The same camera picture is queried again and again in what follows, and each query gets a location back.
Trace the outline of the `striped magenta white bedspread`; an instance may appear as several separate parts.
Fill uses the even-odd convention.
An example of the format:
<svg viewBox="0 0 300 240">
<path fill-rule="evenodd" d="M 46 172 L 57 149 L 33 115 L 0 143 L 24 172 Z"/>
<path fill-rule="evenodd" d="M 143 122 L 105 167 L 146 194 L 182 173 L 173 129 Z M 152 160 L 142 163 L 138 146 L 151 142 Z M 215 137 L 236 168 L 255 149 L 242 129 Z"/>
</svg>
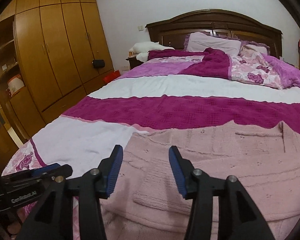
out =
<svg viewBox="0 0 300 240">
<path fill-rule="evenodd" d="M 232 81 L 231 56 L 157 51 L 42 128 L 10 159 L 3 175 L 68 164 L 73 177 L 98 166 L 128 129 L 154 132 L 221 126 L 272 128 L 300 134 L 300 88 L 274 89 Z"/>
</svg>

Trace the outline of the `lilac ruffled pillow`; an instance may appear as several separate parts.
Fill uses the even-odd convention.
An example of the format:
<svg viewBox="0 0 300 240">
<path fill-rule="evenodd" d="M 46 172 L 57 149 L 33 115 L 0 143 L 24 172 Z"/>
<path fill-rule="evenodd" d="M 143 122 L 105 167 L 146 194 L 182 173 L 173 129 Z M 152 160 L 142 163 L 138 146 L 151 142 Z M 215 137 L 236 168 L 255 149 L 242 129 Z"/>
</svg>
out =
<svg viewBox="0 0 300 240">
<path fill-rule="evenodd" d="M 212 48 L 232 56 L 238 55 L 241 49 L 241 41 L 214 37 L 201 32 L 191 33 L 186 40 L 185 50 L 189 52 L 200 52 Z"/>
</svg>

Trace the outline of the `dark wooden nightstand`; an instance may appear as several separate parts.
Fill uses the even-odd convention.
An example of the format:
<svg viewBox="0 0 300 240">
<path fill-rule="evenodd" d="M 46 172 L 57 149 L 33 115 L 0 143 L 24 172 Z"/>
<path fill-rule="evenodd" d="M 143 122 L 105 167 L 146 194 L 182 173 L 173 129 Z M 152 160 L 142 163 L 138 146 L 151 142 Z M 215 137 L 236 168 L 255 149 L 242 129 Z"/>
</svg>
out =
<svg viewBox="0 0 300 240">
<path fill-rule="evenodd" d="M 126 58 L 126 61 L 129 62 L 129 67 L 130 67 L 130 69 L 133 69 L 133 68 L 138 67 L 138 66 L 140 66 L 140 65 L 143 64 L 143 62 L 142 62 L 142 61 L 139 61 L 139 60 L 136 58 L 136 56 L 131 56 L 131 57 Z"/>
</svg>

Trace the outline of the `red bag on floor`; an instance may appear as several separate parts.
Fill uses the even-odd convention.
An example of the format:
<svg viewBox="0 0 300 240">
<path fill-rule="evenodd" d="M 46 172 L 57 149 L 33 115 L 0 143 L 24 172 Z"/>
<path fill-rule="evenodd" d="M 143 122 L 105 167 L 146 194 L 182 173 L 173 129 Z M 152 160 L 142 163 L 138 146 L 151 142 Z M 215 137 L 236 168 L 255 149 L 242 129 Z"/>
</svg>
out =
<svg viewBox="0 0 300 240">
<path fill-rule="evenodd" d="M 108 84 L 121 76 L 120 71 L 116 70 L 103 78 L 105 84 Z"/>
</svg>

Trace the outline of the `pink knitted sweater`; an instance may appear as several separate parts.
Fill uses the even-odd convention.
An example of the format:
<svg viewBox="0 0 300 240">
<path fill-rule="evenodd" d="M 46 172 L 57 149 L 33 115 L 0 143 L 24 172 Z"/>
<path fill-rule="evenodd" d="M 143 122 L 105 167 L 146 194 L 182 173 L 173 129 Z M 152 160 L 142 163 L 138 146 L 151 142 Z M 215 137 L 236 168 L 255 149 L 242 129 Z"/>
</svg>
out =
<svg viewBox="0 0 300 240">
<path fill-rule="evenodd" d="M 300 134 L 285 122 L 272 128 L 238 125 L 139 132 L 116 140 L 124 149 L 114 193 L 101 203 L 108 239 L 182 239 L 191 194 L 181 188 L 172 148 L 199 171 L 204 189 L 219 194 L 234 177 L 248 192 L 276 239 L 300 218 Z"/>
</svg>

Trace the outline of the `white plush toy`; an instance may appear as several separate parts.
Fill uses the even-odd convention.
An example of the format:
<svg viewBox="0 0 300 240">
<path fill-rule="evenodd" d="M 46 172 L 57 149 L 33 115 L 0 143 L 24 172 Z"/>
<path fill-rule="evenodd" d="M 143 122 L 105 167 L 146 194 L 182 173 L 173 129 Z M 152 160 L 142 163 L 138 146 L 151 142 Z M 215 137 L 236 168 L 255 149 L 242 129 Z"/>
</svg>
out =
<svg viewBox="0 0 300 240">
<path fill-rule="evenodd" d="M 173 49 L 172 47 L 166 47 L 159 44 L 159 42 L 139 42 L 134 44 L 129 50 L 129 57 L 136 57 L 137 60 L 145 63 L 148 61 L 148 54 L 151 50 L 165 50 Z"/>
</svg>

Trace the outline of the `dark wooden headboard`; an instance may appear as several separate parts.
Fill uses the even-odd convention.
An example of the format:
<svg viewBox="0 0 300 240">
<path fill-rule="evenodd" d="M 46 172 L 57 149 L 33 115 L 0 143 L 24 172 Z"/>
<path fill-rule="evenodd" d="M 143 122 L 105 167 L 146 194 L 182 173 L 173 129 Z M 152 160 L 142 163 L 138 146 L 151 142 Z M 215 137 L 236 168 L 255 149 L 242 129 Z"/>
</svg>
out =
<svg viewBox="0 0 300 240">
<path fill-rule="evenodd" d="M 152 42 L 175 49 L 184 48 L 186 35 L 204 31 L 212 36 L 236 38 L 264 43 L 270 55 L 282 56 L 282 32 L 243 14 L 222 10 L 204 9 L 187 12 L 169 20 L 146 25 Z"/>
</svg>

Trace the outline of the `white container on shelf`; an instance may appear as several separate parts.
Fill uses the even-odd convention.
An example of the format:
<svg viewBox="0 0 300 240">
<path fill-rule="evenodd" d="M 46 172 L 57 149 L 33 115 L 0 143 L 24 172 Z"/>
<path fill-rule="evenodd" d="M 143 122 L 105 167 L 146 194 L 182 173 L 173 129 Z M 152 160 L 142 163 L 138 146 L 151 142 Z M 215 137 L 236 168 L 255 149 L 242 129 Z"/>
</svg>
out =
<svg viewBox="0 0 300 240">
<path fill-rule="evenodd" d="M 25 86 L 22 77 L 19 74 L 9 79 L 7 85 L 11 96 L 14 96 L 14 94 L 16 94 L 20 89 L 22 89 Z"/>
</svg>

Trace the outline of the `black bag on wardrobe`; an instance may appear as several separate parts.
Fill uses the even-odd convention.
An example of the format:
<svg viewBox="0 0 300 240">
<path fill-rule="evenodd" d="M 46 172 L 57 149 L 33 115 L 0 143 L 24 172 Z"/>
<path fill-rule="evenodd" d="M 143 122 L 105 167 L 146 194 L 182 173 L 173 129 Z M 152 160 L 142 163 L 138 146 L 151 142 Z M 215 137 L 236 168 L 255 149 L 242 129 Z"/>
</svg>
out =
<svg viewBox="0 0 300 240">
<path fill-rule="evenodd" d="M 92 64 L 93 64 L 93 68 L 95 69 L 102 69 L 106 66 L 105 61 L 102 59 L 94 59 L 92 61 Z"/>
</svg>

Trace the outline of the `wooden wardrobe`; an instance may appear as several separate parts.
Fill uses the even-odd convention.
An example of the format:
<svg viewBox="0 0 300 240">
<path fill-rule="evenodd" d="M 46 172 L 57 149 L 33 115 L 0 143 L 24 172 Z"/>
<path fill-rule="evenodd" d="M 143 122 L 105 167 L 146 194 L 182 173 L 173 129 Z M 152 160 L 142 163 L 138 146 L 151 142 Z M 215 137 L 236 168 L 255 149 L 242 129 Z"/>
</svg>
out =
<svg viewBox="0 0 300 240">
<path fill-rule="evenodd" d="M 0 104 L 23 142 L 113 70 L 96 0 L 12 0 L 0 15 Z M 18 74 L 25 86 L 11 96 Z"/>
</svg>

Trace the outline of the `floral pink quilt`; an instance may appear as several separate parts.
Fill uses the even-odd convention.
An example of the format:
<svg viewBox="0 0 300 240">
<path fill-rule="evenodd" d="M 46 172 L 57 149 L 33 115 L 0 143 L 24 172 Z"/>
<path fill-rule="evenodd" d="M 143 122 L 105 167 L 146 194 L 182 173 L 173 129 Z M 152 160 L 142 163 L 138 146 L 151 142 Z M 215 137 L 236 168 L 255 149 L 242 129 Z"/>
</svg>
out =
<svg viewBox="0 0 300 240">
<path fill-rule="evenodd" d="M 231 57 L 232 81 L 274 89 L 300 88 L 300 70 L 273 56 L 252 53 Z"/>
</svg>

